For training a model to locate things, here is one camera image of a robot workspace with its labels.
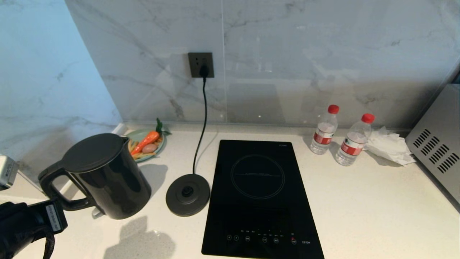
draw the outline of black electric kettle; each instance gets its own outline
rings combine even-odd
[[[136,214],[149,201],[152,190],[129,153],[128,140],[104,133],[78,142],[61,161],[40,173],[41,188],[67,211],[95,206],[113,219]],[[67,176],[86,198],[68,200],[62,196],[52,184],[61,175]]]

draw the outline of cooking zone circle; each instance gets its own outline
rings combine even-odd
[[[273,159],[247,155],[233,164],[230,172],[233,186],[244,196],[264,200],[277,195],[284,186],[284,171]]]

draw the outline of red bottle cap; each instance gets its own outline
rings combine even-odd
[[[340,107],[338,107],[337,105],[332,104],[332,105],[329,105],[328,112],[332,113],[332,114],[337,114],[337,113],[339,113],[339,109],[340,109]]]
[[[365,113],[361,117],[362,122],[371,124],[375,120],[375,116],[370,113]]]

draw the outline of black power cord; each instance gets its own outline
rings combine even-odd
[[[198,141],[198,146],[196,147],[195,157],[193,158],[193,174],[195,174],[195,163],[198,150],[200,149],[201,140],[203,139],[204,130],[206,129],[207,121],[207,102],[206,102],[206,92],[204,87],[206,86],[206,77],[209,75],[209,68],[206,65],[202,65],[200,68],[200,76],[203,77],[203,97],[204,97],[204,124],[203,130],[201,131],[200,141]]]

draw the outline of black induction cooktop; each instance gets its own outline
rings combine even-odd
[[[201,252],[324,258],[290,142],[220,141]]]

